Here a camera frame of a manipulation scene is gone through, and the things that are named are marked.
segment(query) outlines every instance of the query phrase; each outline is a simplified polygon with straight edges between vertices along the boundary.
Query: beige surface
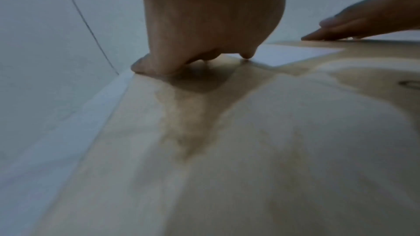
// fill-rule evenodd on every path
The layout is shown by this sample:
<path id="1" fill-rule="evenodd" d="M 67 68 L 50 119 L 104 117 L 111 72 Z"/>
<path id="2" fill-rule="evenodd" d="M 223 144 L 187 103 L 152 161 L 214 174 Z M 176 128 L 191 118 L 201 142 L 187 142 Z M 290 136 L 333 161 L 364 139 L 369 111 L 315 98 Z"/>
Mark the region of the beige surface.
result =
<path id="1" fill-rule="evenodd" d="M 36 235 L 415 235 L 420 49 L 135 76 Z"/>

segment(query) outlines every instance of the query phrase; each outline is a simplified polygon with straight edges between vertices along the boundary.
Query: thin dark line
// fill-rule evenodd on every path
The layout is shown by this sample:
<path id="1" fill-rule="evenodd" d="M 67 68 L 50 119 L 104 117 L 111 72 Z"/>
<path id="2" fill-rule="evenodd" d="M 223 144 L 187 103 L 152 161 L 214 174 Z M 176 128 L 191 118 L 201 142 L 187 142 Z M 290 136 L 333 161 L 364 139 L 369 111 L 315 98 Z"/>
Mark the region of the thin dark line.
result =
<path id="1" fill-rule="evenodd" d="M 111 61 L 109 61 L 108 57 L 106 56 L 104 49 L 102 49 L 101 45 L 99 44 L 98 39 L 96 38 L 95 34 L 93 33 L 93 31 L 92 31 L 91 27 L 89 26 L 88 22 L 87 22 L 87 21 L 86 21 L 86 19 L 84 18 L 84 16 L 83 16 L 82 12 L 80 11 L 79 7 L 77 6 L 76 1 L 71 0 L 71 2 L 73 2 L 74 7 L 76 8 L 77 12 L 79 13 L 80 17 L 82 18 L 82 20 L 83 20 L 84 24 L 86 25 L 87 29 L 90 31 L 90 33 L 91 33 L 91 35 L 92 35 L 93 39 L 94 39 L 94 40 L 95 40 L 95 42 L 96 42 L 96 45 L 97 45 L 97 46 L 99 47 L 99 49 L 101 50 L 101 52 L 102 52 L 102 54 L 104 55 L 104 57 L 105 57 L 106 61 L 108 61 L 108 64 L 111 66 L 112 70 L 114 70 L 114 72 L 115 72 L 117 75 L 119 75 L 118 71 L 115 69 L 115 67 L 112 65 Z"/>

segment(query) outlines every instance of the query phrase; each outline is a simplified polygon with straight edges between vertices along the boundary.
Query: fingernail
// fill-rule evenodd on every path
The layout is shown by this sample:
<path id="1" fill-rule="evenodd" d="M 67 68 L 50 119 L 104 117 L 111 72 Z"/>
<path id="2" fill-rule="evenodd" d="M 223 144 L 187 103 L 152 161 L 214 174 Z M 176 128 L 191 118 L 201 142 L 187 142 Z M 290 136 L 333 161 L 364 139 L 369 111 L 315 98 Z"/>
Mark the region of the fingernail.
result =
<path id="1" fill-rule="evenodd" d="M 333 17 L 329 17 L 325 20 L 322 20 L 319 25 L 321 27 L 331 27 L 331 26 L 335 26 L 339 23 L 339 21 L 337 20 L 337 17 L 333 16 Z"/>

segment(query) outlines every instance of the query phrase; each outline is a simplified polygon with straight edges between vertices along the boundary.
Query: human hand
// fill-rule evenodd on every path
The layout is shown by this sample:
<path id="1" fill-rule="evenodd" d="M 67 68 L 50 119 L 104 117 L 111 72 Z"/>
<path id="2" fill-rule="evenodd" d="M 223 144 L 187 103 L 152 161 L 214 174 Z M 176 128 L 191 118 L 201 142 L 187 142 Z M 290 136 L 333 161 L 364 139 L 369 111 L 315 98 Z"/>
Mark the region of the human hand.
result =
<path id="1" fill-rule="evenodd" d="M 131 70 L 170 75 L 222 53 L 253 57 L 278 25 L 285 0 L 144 0 L 150 54 Z"/>
<path id="2" fill-rule="evenodd" d="M 319 23 L 303 41 L 332 41 L 420 28 L 420 0 L 364 0 Z"/>

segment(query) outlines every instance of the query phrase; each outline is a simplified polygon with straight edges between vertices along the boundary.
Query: white paper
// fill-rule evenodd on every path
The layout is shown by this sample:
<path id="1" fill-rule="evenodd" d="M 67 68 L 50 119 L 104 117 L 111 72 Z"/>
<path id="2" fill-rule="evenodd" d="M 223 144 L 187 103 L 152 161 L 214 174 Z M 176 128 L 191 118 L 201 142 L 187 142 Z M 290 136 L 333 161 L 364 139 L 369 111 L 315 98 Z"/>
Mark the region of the white paper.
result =
<path id="1" fill-rule="evenodd" d="M 310 58 L 325 56 L 343 51 L 340 48 L 320 48 L 320 47 L 295 47 L 286 45 L 260 45 L 254 57 L 251 59 L 255 63 L 264 64 L 271 67 L 282 66 Z M 239 54 L 228 54 L 236 58 L 241 58 Z"/>

